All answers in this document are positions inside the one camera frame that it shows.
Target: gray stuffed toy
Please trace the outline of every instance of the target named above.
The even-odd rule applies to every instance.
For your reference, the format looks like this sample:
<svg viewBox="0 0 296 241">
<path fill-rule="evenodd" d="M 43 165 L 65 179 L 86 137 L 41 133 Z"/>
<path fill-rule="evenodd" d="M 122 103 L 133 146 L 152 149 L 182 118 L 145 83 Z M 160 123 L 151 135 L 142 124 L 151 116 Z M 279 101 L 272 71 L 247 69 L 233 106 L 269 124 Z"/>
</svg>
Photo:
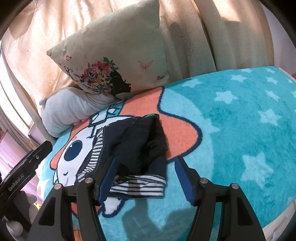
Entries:
<svg viewBox="0 0 296 241">
<path fill-rule="evenodd" d="M 38 213 L 38 208 L 34 205 L 36 201 L 36 196 L 32 194 L 27 194 L 24 191 L 20 191 L 20 193 L 14 199 L 16 207 L 30 223 L 33 223 Z M 6 227 L 10 235 L 14 238 L 14 240 L 26 241 L 28 234 L 19 222 L 7 221 Z"/>
</svg>

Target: metal bolt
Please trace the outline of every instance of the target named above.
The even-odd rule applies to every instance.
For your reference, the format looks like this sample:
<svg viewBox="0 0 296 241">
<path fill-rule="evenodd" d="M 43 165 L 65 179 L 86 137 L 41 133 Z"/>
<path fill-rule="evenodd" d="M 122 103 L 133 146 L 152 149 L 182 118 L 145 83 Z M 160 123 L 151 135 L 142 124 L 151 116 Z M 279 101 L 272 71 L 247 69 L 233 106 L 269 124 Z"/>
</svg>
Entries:
<svg viewBox="0 0 296 241">
<path fill-rule="evenodd" d="M 93 179 L 91 177 L 88 177 L 87 179 L 84 180 L 86 183 L 91 183 Z"/>
<path fill-rule="evenodd" d="M 201 179 L 200 179 L 200 182 L 201 183 L 203 183 L 203 184 L 206 184 L 206 183 L 208 183 L 208 179 L 206 179 L 205 177 L 202 177 Z"/>
<path fill-rule="evenodd" d="M 59 190 L 61 187 L 62 187 L 62 185 L 60 183 L 58 183 L 54 186 L 55 190 Z"/>
<path fill-rule="evenodd" d="M 231 184 L 231 187 L 232 187 L 233 189 L 239 189 L 239 185 L 238 185 L 237 183 L 232 183 L 232 184 Z"/>
</svg>

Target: navy garment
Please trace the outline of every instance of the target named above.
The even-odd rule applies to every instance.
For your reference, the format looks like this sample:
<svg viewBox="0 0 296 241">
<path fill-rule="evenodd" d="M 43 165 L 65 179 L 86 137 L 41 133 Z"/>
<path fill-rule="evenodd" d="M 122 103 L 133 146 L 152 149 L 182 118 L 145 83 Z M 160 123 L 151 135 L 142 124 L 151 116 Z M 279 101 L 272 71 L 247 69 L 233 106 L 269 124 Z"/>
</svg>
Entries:
<svg viewBox="0 0 296 241">
<path fill-rule="evenodd" d="M 162 197 L 168 147 L 159 115 L 130 117 L 97 130 L 93 148 L 78 171 L 78 181 L 91 177 L 110 156 L 119 163 L 109 196 Z"/>
</svg>

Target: striped trim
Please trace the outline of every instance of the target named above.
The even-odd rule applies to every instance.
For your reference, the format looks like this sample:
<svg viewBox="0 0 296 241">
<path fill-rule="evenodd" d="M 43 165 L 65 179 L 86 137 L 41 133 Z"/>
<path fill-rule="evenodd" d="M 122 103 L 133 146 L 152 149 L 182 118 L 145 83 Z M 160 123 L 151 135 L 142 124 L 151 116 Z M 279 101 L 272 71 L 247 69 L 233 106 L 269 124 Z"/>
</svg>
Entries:
<svg viewBox="0 0 296 241">
<path fill-rule="evenodd" d="M 166 181 L 158 175 L 115 176 L 111 193 L 122 193 L 135 197 L 160 197 Z"/>
<path fill-rule="evenodd" d="M 91 153 L 90 161 L 88 162 L 86 167 L 83 169 L 83 171 L 78 174 L 78 177 L 77 177 L 78 182 L 83 181 L 85 179 L 85 175 L 87 173 L 92 172 L 100 162 L 101 152 L 102 152 L 102 149 L 104 147 L 104 144 L 103 144 L 104 132 L 103 132 L 103 130 L 104 130 L 104 128 L 101 128 L 98 131 L 97 135 L 96 135 L 97 142 L 93 147 L 93 151 Z"/>
</svg>

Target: floral pillow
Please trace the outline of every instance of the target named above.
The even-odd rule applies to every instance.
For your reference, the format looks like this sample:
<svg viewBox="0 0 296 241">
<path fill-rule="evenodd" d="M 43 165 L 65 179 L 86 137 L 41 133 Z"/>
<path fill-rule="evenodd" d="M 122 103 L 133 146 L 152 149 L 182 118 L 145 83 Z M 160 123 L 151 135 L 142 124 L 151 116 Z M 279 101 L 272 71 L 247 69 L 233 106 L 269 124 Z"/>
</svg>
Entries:
<svg viewBox="0 0 296 241">
<path fill-rule="evenodd" d="M 47 54 L 87 93 L 123 99 L 168 83 L 158 0 L 97 19 Z"/>
<path fill-rule="evenodd" d="M 120 93 L 131 92 L 131 84 L 123 81 L 120 74 L 116 71 L 119 68 L 115 66 L 112 60 L 109 61 L 106 57 L 92 65 L 88 63 L 88 68 L 84 70 L 82 75 L 73 74 L 73 70 L 66 66 L 64 66 L 64 69 L 75 83 L 93 93 L 107 92 L 115 96 Z"/>
</svg>

